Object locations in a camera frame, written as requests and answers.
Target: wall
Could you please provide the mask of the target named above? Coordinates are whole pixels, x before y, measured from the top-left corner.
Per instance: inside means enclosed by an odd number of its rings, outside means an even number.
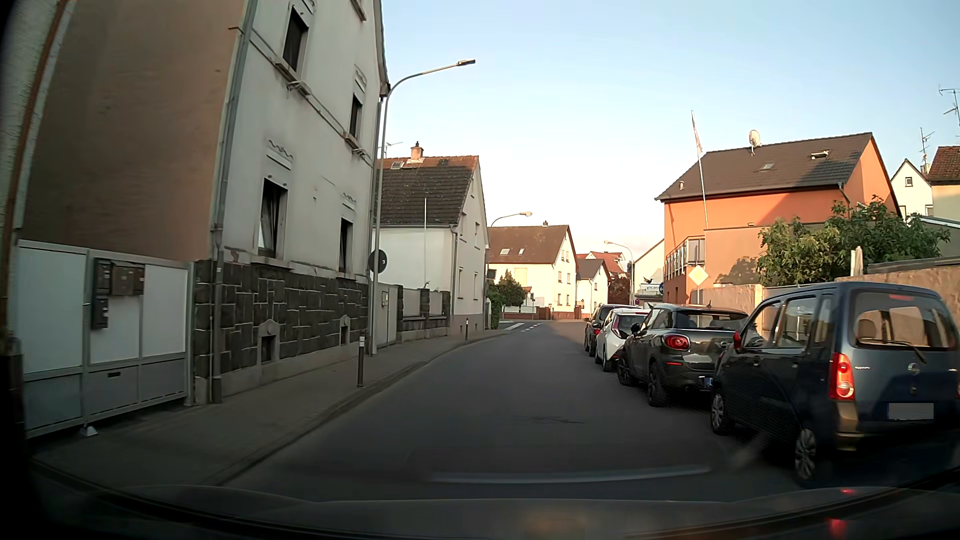
[[[423,240],[423,228],[381,229],[380,249],[387,254],[387,269],[380,274],[380,280],[403,285],[405,288],[419,289],[426,286],[430,289],[450,290],[453,233],[447,227],[427,228],[425,253]]]
[[[208,257],[217,145],[243,6],[74,4],[36,140],[23,238],[173,260]]]

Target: round sign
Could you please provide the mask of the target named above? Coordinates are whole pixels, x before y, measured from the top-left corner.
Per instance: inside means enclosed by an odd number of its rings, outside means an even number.
[[[373,253],[370,253],[370,256],[367,258],[367,268],[370,271],[373,271]],[[376,262],[376,273],[382,274],[383,271],[387,268],[387,254],[383,250],[380,250],[380,257],[377,258]]]

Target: black car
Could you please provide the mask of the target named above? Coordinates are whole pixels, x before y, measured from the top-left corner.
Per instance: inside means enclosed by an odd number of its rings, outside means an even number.
[[[756,307],[714,380],[710,424],[742,424],[792,447],[815,479],[833,450],[955,425],[956,325],[940,295],[880,282],[805,286]]]
[[[597,354],[597,334],[600,333],[600,330],[603,328],[603,322],[607,320],[607,315],[610,314],[611,310],[618,307],[636,306],[605,304],[598,306],[590,317],[584,317],[584,320],[587,321],[587,327],[584,328],[584,351],[587,351],[591,356]]]
[[[717,358],[747,314],[737,309],[659,304],[617,352],[621,384],[647,385],[650,406],[676,390],[709,390]]]

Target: gutter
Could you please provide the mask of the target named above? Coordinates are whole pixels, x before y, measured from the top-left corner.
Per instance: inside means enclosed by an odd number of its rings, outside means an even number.
[[[227,184],[229,181],[230,157],[233,152],[233,132],[236,129],[237,110],[240,102],[240,87],[243,83],[243,72],[247,64],[247,51],[250,49],[251,34],[253,33],[253,18],[256,15],[256,4],[258,0],[247,0],[247,7],[244,9],[243,27],[240,29],[240,43],[237,48],[236,57],[233,59],[232,76],[230,77],[230,88],[227,101],[227,121],[224,125],[224,132],[221,135],[220,162],[217,168],[220,170],[220,178],[215,185],[216,199],[214,201],[214,222],[210,228],[213,234],[213,257],[216,263],[213,267],[213,325],[210,331],[210,369],[207,374],[207,402],[220,404],[224,400],[223,395],[223,377],[221,374],[220,355],[224,350],[224,333],[220,329],[221,314],[223,308],[223,289],[224,289],[224,216],[227,207]]]

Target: license plate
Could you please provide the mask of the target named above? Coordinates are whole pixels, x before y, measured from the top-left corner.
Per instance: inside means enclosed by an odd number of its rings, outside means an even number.
[[[933,404],[887,404],[890,420],[933,420]]]

